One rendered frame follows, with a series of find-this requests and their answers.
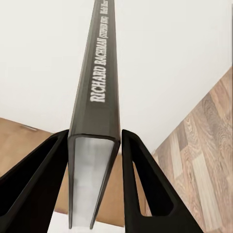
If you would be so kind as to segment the hardback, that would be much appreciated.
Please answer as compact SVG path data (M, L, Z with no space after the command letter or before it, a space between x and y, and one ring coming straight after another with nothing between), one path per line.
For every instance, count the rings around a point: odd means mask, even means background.
M93 229L120 145L115 0L95 0L67 138L69 229Z

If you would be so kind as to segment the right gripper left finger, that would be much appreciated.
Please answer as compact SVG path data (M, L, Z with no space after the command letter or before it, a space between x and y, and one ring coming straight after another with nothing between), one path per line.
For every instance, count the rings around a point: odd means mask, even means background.
M68 163L69 129L54 133L0 177L0 233L47 233Z

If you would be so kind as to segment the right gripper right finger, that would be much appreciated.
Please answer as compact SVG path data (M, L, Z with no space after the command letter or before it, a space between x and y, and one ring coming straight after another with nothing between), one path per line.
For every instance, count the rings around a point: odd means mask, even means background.
M121 145L125 233L204 233L141 138L123 129ZM141 214L133 162L151 216Z

